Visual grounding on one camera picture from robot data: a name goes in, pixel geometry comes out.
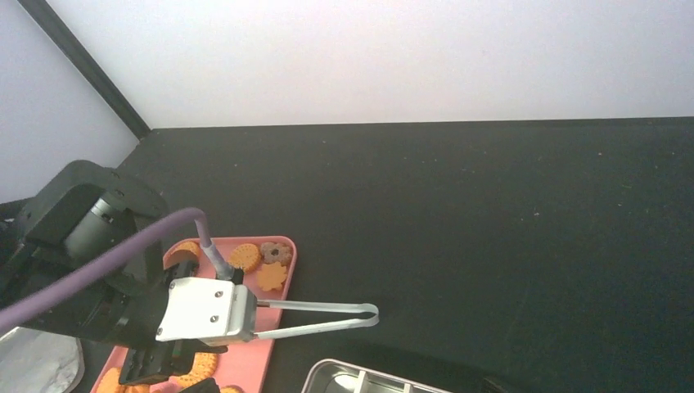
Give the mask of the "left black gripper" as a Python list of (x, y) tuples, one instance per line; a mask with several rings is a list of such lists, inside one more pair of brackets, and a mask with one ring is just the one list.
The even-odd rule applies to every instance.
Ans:
[(217, 355), (228, 351), (225, 346), (208, 346), (198, 339), (162, 341), (164, 329), (160, 326), (169, 299), (173, 280), (196, 275), (200, 264), (184, 260), (172, 264), (164, 271), (163, 282), (144, 300), (136, 300), (137, 317), (130, 318), (116, 345), (128, 349), (121, 366), (119, 383), (126, 386), (155, 385), (172, 376), (188, 374), (193, 369), (196, 355)]

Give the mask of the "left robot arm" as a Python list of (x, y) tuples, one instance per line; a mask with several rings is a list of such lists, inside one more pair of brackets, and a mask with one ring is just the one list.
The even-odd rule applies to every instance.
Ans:
[[(2, 307), (80, 269), (168, 211), (165, 199), (139, 179), (88, 160), (70, 162), (1, 227)], [(196, 355), (225, 348), (195, 339), (157, 340), (171, 282), (198, 267), (186, 258), (165, 268), (163, 256), (161, 243), (153, 242), (25, 326), (126, 348), (120, 380), (129, 385), (189, 373)]]

